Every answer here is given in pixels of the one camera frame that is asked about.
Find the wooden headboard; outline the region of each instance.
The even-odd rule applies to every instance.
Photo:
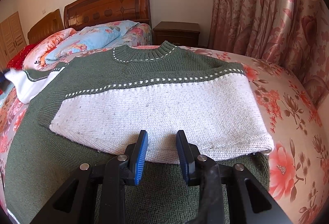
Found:
[[[61,30],[64,30],[64,25],[60,16],[60,10],[57,9],[39,20],[27,33],[27,38],[29,39],[29,44],[35,44]]]
[[[65,28],[82,30],[120,20],[151,25],[149,0],[77,0],[64,8]]]

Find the cabinet door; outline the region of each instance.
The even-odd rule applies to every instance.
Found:
[[[9,17],[10,29],[12,31],[12,35],[14,41],[16,42],[17,51],[21,51],[24,47],[26,47],[25,38],[23,35],[22,27],[19,21],[19,13],[18,11],[12,14]]]
[[[9,58],[5,51],[5,46],[2,41],[2,37],[0,35],[0,69],[1,70],[4,70],[6,68],[8,61],[9,61]]]
[[[12,31],[10,29],[9,18],[5,19],[2,23],[0,23],[0,31],[2,34],[2,40],[5,45],[7,56],[11,60],[18,53],[18,51],[15,46]]]

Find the curtain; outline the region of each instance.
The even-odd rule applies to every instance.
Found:
[[[323,0],[214,0],[208,48],[290,69],[318,108],[329,93]]]

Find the ribbed neckline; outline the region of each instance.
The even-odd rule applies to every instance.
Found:
[[[172,55],[177,46],[163,42],[156,49],[136,49],[123,45],[113,49],[113,58],[121,63],[129,62],[154,62]]]

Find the metal bolt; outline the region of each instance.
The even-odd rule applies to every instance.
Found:
[[[80,165],[81,170],[88,170],[88,168],[89,168],[89,164],[87,164],[87,163],[83,163]]]
[[[207,160],[207,157],[205,155],[203,155],[203,154],[199,154],[197,158],[201,162],[204,162],[205,160]]]
[[[243,171],[244,170],[244,165],[243,164],[235,164],[234,168],[238,171]]]
[[[118,156],[118,160],[121,161],[121,162],[123,162],[123,161],[125,161],[125,160],[127,160],[127,159],[128,159],[128,156],[125,155],[125,154],[120,154],[120,155]]]

